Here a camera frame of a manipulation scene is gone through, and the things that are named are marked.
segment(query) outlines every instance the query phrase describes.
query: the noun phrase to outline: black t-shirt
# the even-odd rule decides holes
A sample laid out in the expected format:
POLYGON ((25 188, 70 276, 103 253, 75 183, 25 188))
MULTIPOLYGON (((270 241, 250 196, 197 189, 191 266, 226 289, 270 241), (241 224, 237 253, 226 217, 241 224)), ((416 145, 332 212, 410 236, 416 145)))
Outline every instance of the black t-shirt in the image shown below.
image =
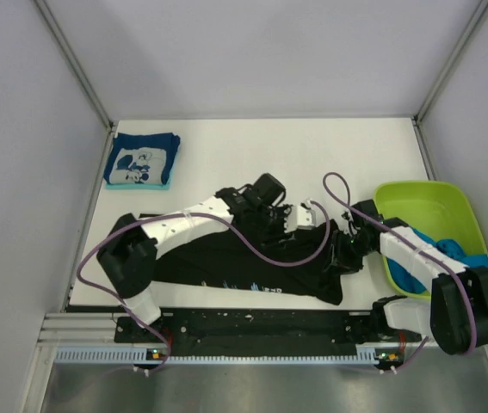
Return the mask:
MULTIPOLYGON (((325 224, 311 230, 297 230, 283 249, 262 248, 253 227, 235 225, 264 255, 281 262, 307 258, 322 243, 325 224)), ((330 239, 337 231, 330 221, 330 239)), ((236 288, 272 293, 311 295, 338 305, 343 299, 340 274, 327 265, 330 242, 307 264, 283 268, 269 264, 251 252, 232 232, 206 235, 162 256, 155 267, 156 281, 192 286, 236 288)))

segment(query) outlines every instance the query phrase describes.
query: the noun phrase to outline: light blue cloth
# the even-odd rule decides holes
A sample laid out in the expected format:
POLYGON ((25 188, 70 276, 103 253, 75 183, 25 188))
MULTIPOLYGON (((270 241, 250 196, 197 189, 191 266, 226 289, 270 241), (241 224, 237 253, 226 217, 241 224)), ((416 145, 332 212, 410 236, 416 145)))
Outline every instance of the light blue cloth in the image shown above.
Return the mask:
MULTIPOLYGON (((487 267, 488 268, 488 255, 477 254, 468 256, 466 252, 460 247, 460 245, 452 238, 442 239, 436 243, 433 239, 412 228, 416 235, 418 235, 423 241, 435 246, 445 256, 449 256, 453 260, 463 262, 468 267, 487 267)), ((408 271, 406 271, 400 264, 393 260, 387 259, 389 264, 389 271, 391 272, 392 280, 395 284, 405 290, 408 293, 421 294, 425 291, 425 287, 415 277, 413 277, 408 271)))
POLYGON ((106 188, 108 189, 153 189, 156 191, 166 191, 171 187, 171 176, 173 175, 173 168, 171 168, 169 172, 169 179, 167 180, 167 183, 165 185, 157 185, 157 184, 147 184, 147 185, 142 185, 141 183, 126 183, 123 185, 119 184, 111 184, 106 182, 106 188))

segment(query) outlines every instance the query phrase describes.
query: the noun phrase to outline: wire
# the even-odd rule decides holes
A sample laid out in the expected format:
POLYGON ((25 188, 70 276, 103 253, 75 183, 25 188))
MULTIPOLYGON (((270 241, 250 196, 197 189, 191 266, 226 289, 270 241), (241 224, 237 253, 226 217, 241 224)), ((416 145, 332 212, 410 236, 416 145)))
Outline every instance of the wire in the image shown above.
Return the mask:
MULTIPOLYGON (((279 261, 272 260, 272 259, 268 258, 264 254, 262 254, 261 252, 259 252, 259 250, 257 250, 247 240, 247 238, 244 236, 244 234, 242 234, 234 225, 232 225, 228 221, 225 221, 222 218, 219 218, 219 217, 217 217, 215 215, 212 215, 211 213, 190 213, 189 215, 192 216, 192 217, 213 219, 213 220, 215 220, 217 222, 220 222, 223 225, 226 225, 232 232, 234 232, 238 236, 238 238, 240 238, 240 240, 242 240, 242 242, 245 244, 245 246, 247 246, 251 250, 251 252, 253 252, 255 255, 257 255, 259 258, 261 258, 264 261, 266 261, 266 262, 268 262, 268 263, 270 263, 272 265, 275 265, 277 267, 291 268, 291 267, 298 267, 299 265, 306 264, 306 263, 312 261, 313 259, 315 259, 322 252, 322 250, 324 249, 325 245, 328 243, 328 239, 330 238, 330 217, 328 216, 327 211, 325 210, 325 208, 323 206, 321 206, 320 204, 318 204, 314 200, 311 200, 311 204, 313 204, 314 206, 316 206, 322 212, 322 214, 324 215, 324 218, 325 218, 325 221, 326 221, 325 222, 326 231, 325 231, 325 234, 324 234, 324 239, 322 240, 322 243, 317 248, 317 250, 314 251, 310 256, 308 256, 307 258, 304 258, 302 260, 298 260, 296 262, 279 262, 279 261)), ((92 250, 89 251, 89 253, 81 260, 81 262, 77 266, 76 275, 77 275, 77 279, 80 282, 82 282, 86 286, 97 288, 97 289, 99 289, 99 290, 101 290, 101 291, 103 291, 103 292, 111 295, 115 299, 117 299, 121 303, 121 305, 125 308, 125 311, 127 312, 127 314, 138 325, 140 325, 143 329, 148 330, 155 337, 157 337, 163 344, 165 344, 165 346, 167 346, 167 355, 164 357, 164 359, 158 365, 158 367, 156 367, 154 370, 151 371, 152 373, 155 373, 156 371, 158 371, 161 368, 163 368, 165 366, 165 362, 169 359, 170 354, 171 354, 171 346, 170 346, 169 341, 164 336, 162 336, 158 331, 155 331, 151 326, 149 326, 144 321, 142 321, 139 317, 137 317, 137 315, 134 314, 134 312, 132 312, 131 309, 129 309, 127 307, 127 305, 125 304, 125 301, 119 296, 118 293, 116 293, 114 290, 111 290, 111 289, 109 289, 107 287, 101 286, 100 284, 96 284, 93 281, 86 280, 82 276, 81 272, 83 270, 83 267, 87 264, 87 262, 89 262, 90 258, 92 258, 102 247, 104 247, 105 245, 107 245, 113 239, 117 238, 119 235, 121 235, 121 234, 123 234, 123 233, 125 233, 127 231, 130 231, 131 229, 136 228, 138 226, 142 226, 142 225, 145 225, 145 224, 150 224, 151 222, 158 222, 158 221, 163 221, 163 220, 166 220, 166 219, 185 218, 186 216, 187 215, 185 215, 183 213, 172 213, 170 215, 162 215, 162 216, 159 216, 159 217, 151 217, 151 218, 148 218, 148 219, 141 219, 141 220, 138 220, 136 222, 133 222, 133 223, 131 223, 129 225, 126 225, 126 226, 120 228, 119 230, 112 232, 110 235, 108 235, 106 238, 104 238, 99 244, 97 244, 92 250)))
POLYGON ((349 221, 349 235, 353 237, 356 233, 353 231, 353 225, 349 221))
POLYGON ((284 200, 286 200, 286 189, 284 189, 284 192, 281 193, 280 200, 274 204, 274 208, 279 206, 284 200))
POLYGON ((398 351, 399 351, 399 353, 404 354, 405 350, 406 350, 406 335, 405 335, 405 333, 403 331, 399 331, 398 332, 398 338, 399 338, 398 351))
MULTIPOLYGON (((394 372, 400 372, 402 369, 407 368, 417 357, 422 348, 427 344, 429 341, 429 337, 425 337, 422 342, 419 343, 419 346, 414 350, 414 352, 403 362, 400 366, 394 368, 394 372)), ((358 373, 369 373, 369 374, 383 374, 385 372, 391 372, 392 370, 378 370, 377 368, 359 368, 359 367, 352 367, 352 366, 338 366, 345 370, 350 370, 352 372, 358 373)))
MULTIPOLYGON (((347 198, 348 199, 350 199, 350 190, 349 190, 349 185, 348 185, 347 181, 345 180, 345 178, 343 178, 337 172, 328 172, 326 175, 324 175, 324 178, 322 180, 322 183, 324 185, 324 189, 326 190, 326 192, 334 200, 336 200, 337 202, 339 202, 344 207, 348 208, 353 213, 355 213, 358 216, 364 218, 369 223, 378 226, 383 231, 387 231, 387 232, 393 234, 393 236, 395 236, 396 238, 398 238, 400 241, 402 241, 405 245, 407 245, 408 247, 410 247, 412 250, 416 250, 417 249, 416 248, 416 245, 414 245, 413 243, 411 243, 410 241, 408 241, 405 237, 403 237, 402 235, 400 235, 398 232, 392 230, 387 225, 383 225, 383 224, 381 224, 381 222, 378 222, 375 219, 367 216, 365 213, 362 213, 361 211, 353 208, 350 205, 350 202, 345 203, 343 200, 340 200, 333 192, 331 192, 330 188, 328 188, 328 184, 326 183, 326 181, 327 181, 328 177, 330 177, 330 176, 337 176, 343 182, 343 184, 345 185, 345 188, 347 189, 347 198)), ((475 350, 475 348, 477 347, 477 326, 475 325, 475 316, 473 315, 473 309, 471 307, 471 303, 469 302, 469 298, 467 297, 466 289, 464 288, 463 284, 461 283, 460 278, 458 278, 458 275, 448 265, 446 265, 444 262, 436 259, 435 257, 433 257, 432 255, 428 254, 425 251, 419 250, 418 253, 419 253, 419 255, 424 256, 425 258, 431 260, 432 262, 434 262, 435 264, 437 264, 439 267, 441 267, 442 269, 444 269, 448 273, 448 275, 450 275, 450 277, 452 277, 452 280, 456 283, 456 286, 458 287, 458 291, 460 292, 460 296, 461 296, 461 298, 464 301, 464 306, 466 307, 467 319, 469 321, 469 328, 471 330, 471 340, 469 342, 469 347, 467 348, 467 350, 463 354, 464 355, 471 354, 475 350)))
POLYGON ((251 184, 246 183, 245 185, 241 186, 240 188, 236 189, 236 192, 240 192, 244 188, 251 188, 251 184))

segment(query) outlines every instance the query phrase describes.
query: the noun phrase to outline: metal floor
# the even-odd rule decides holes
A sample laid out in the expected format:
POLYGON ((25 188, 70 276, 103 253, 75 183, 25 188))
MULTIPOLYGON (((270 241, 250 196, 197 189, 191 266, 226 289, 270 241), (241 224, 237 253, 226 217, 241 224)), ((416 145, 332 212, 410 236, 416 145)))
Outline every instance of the metal floor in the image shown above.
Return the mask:
POLYGON ((55 365, 42 413, 488 412, 482 350, 451 357, 424 349, 396 376, 331 366, 179 366, 149 379, 118 371, 84 388, 111 368, 55 365))

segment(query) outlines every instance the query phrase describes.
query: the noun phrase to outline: folded t-shirt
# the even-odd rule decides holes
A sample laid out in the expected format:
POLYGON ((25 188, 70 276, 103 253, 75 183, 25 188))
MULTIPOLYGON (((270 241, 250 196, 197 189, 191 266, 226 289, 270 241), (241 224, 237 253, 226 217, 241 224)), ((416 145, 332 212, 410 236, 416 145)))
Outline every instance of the folded t-shirt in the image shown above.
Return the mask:
POLYGON ((180 144, 180 137, 173 133, 119 133, 114 139, 104 179, 110 185, 165 185, 169 181, 180 144))

